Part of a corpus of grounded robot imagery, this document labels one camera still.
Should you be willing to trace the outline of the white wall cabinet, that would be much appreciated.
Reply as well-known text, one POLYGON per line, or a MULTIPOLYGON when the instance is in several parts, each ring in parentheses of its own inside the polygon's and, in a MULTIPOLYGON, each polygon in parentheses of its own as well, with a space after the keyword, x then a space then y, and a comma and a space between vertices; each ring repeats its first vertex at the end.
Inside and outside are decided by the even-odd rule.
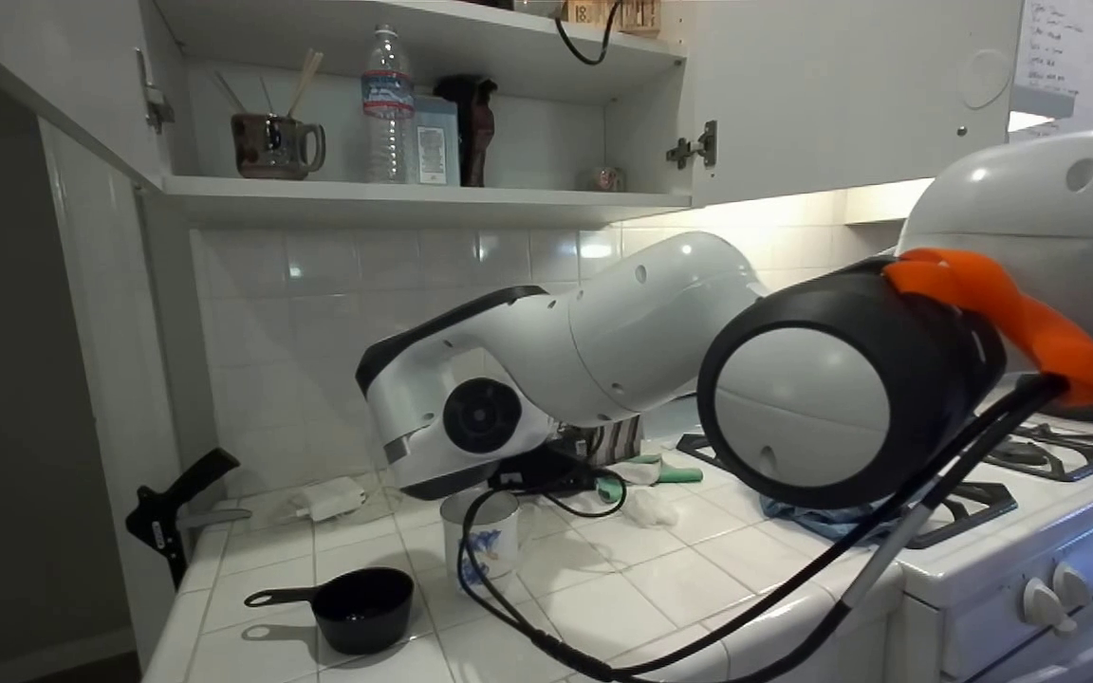
POLYGON ((715 164, 715 125, 695 130, 686 75, 697 0, 662 0, 656 38, 613 33, 602 64, 581 64, 550 17, 465 0, 140 0, 149 64, 174 111, 158 204, 218 225, 262 221, 460 228, 588 228, 698 209, 695 161, 715 164), (355 78, 377 25, 403 40, 418 85, 487 76, 497 130, 487 182, 369 185, 355 78), (324 168, 306 180, 250 180, 234 167, 226 78, 246 113, 285 116, 309 48, 324 52, 294 119, 325 130, 324 168), (587 192, 585 172, 625 170, 625 192, 587 192))

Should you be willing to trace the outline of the white power adapter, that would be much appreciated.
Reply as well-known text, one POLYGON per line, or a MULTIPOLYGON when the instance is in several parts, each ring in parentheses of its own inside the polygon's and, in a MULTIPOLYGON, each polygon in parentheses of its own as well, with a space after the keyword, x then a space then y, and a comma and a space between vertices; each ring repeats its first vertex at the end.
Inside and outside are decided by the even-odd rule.
POLYGON ((295 518, 320 523, 355 513, 367 501, 367 491, 352 476, 334 476, 299 488, 292 505, 295 518))

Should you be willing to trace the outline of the blue cloth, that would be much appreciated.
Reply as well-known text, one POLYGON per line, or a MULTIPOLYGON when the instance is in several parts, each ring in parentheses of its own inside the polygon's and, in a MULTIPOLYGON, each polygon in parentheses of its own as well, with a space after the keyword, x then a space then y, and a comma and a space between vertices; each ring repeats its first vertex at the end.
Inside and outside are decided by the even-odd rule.
MULTIPOLYGON (((905 505, 902 505, 897 510, 893 511, 886 518, 877 523, 871 531, 863 535, 862 540, 856 542, 859 547, 866 547, 867 545, 877 545, 881 541, 885 540, 888 535, 892 535, 895 527, 900 525, 900 519, 903 514, 906 514, 910 506, 915 502, 920 501, 924 494, 928 492, 928 486, 924 486, 919 492, 915 493, 910 497, 910 501, 906 501, 905 505)), ((831 542, 837 542, 844 539, 847 533, 855 530, 856 527, 863 523, 863 520, 869 518, 872 514, 875 514, 880 507, 883 507, 889 498, 883 498, 883 501, 875 501, 868 503, 863 506, 854 506, 851 508, 837 508, 837 509, 816 509, 816 508, 804 508, 799 506, 790 505, 789 503, 781 503, 778 501, 772 501, 772 498, 764 496, 764 494, 759 494, 759 505, 765 518, 769 519, 781 519, 786 522, 794 522, 799 525, 804 530, 816 535, 823 537, 831 542)))

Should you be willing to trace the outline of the white stove knob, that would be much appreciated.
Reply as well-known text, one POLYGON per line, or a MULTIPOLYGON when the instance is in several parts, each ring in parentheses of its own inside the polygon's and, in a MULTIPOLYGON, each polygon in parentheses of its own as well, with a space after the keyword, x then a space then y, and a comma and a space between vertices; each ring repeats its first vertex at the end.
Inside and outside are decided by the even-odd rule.
POLYGON ((1055 565, 1051 575, 1051 587, 1060 604, 1067 611, 1084 608, 1093 600, 1093 591, 1084 575, 1077 572, 1068 562, 1055 565))
POLYGON ((1058 636, 1068 637, 1077 631, 1074 619, 1053 589, 1037 578, 1029 579, 1021 596, 1021 619, 1024 623, 1049 628, 1058 636))

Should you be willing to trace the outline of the pale green packet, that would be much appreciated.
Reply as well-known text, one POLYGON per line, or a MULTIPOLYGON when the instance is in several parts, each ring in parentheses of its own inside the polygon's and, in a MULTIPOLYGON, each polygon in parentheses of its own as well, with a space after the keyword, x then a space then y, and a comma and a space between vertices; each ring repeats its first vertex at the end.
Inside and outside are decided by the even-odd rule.
POLYGON ((416 96, 412 180, 419 185, 461 186, 458 105, 416 96))

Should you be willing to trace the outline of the dark brown figurine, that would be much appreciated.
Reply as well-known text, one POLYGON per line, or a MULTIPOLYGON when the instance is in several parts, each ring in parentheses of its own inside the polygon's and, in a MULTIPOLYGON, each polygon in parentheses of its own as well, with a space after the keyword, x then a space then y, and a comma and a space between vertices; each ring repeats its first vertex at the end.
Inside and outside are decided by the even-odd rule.
POLYGON ((487 152, 495 134, 491 95, 497 90, 487 76, 473 74, 447 75, 434 87, 435 95, 458 109, 461 186, 470 189, 486 186, 487 152))

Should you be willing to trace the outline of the bundle of wooden sticks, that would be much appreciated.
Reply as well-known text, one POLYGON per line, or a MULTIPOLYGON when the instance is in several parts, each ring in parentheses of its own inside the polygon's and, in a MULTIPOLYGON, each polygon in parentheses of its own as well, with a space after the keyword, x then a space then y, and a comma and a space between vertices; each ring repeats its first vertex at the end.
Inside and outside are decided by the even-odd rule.
MULTIPOLYGON (((294 89, 292 89, 291 91, 285 117, 292 118, 294 117, 294 114, 298 111, 299 103, 304 98, 304 94, 306 94, 306 91, 312 85, 313 79, 315 79, 315 76, 317 75, 318 69, 320 69, 322 60, 324 60, 324 52, 318 50, 313 50, 313 48, 308 49, 306 56, 304 57, 303 64, 301 64, 298 81, 296 81, 294 89)), ((218 86, 218 91, 221 92, 221 95, 225 97, 226 103, 228 103, 231 108, 233 108, 233 111, 238 114, 244 114, 247 111, 246 107, 244 107, 237 94, 235 94, 233 89, 231 89, 230 83, 227 83, 224 74, 218 72, 218 70, 214 70, 213 82, 218 86)))

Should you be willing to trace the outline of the white cabinet door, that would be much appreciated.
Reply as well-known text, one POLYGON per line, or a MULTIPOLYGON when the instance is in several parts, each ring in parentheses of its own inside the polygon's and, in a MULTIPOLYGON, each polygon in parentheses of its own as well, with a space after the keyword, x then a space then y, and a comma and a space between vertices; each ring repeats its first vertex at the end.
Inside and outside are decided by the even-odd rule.
POLYGON ((696 207, 932 177, 1007 137, 1024 0, 697 0, 696 207))
POLYGON ((171 173, 174 111, 140 0, 0 0, 0 89, 140 186, 171 173))

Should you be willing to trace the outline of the striped container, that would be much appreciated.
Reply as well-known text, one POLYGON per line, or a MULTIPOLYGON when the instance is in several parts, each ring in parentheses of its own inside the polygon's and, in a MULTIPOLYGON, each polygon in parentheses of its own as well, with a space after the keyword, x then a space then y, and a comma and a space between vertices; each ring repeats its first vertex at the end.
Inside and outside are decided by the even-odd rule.
POLYGON ((556 436, 564 441, 567 452, 576 454, 589 464, 606 466, 638 457, 643 428, 640 415, 635 415, 593 428, 563 423, 556 436))

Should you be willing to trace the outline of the white paper with notes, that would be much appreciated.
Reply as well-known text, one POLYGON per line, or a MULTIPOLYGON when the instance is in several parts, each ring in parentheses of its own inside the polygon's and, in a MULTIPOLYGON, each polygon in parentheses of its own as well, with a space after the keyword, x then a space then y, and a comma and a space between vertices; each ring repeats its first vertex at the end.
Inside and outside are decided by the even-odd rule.
POLYGON ((1093 130, 1093 0, 1024 0, 1011 142, 1093 130))

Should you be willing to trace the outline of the white mug with blue print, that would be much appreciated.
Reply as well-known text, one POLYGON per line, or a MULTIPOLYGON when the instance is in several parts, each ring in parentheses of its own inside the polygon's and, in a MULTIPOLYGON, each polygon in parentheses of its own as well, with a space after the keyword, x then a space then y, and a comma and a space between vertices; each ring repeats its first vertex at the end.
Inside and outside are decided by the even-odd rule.
POLYGON ((477 593, 487 591, 481 576, 500 588, 508 586, 519 563, 522 545, 519 532, 520 502, 510 492, 498 491, 483 501, 465 531, 465 516, 484 488, 467 488, 439 503, 444 560, 455 588, 469 586, 477 593))

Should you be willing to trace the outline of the crumpled clear plastic wrap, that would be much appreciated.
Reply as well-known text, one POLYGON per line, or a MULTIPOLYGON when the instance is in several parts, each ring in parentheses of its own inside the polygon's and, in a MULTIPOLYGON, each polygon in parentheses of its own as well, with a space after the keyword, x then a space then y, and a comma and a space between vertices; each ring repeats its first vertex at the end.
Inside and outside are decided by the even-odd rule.
POLYGON ((654 488, 630 488, 623 496, 620 513, 634 525, 645 528, 671 528, 679 523, 679 510, 654 488))

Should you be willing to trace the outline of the wooden box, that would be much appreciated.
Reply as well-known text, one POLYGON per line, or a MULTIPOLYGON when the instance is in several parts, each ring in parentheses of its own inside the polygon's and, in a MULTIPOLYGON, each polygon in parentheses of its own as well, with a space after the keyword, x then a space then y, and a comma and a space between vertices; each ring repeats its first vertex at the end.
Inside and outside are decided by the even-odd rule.
POLYGON ((573 25, 611 30, 656 38, 662 28, 662 0, 565 0, 561 19, 573 25))

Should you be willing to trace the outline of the green handled utensil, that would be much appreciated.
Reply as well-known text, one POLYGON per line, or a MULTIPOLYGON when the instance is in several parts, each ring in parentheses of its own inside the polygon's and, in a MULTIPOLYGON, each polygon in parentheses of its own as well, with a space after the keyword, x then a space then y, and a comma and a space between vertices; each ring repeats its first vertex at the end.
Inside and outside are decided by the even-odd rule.
POLYGON ((604 466, 595 476, 595 492, 599 501, 618 503, 630 488, 651 488, 702 483, 702 470, 667 464, 658 454, 637 455, 604 466))

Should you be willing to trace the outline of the brown ceramic mug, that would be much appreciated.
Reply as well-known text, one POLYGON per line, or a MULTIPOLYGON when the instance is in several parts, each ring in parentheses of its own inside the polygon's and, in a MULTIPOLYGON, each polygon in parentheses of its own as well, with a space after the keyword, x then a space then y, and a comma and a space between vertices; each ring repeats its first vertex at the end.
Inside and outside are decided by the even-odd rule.
POLYGON ((277 114, 243 113, 230 119, 234 167, 250 180, 306 180, 324 168, 325 130, 277 114))

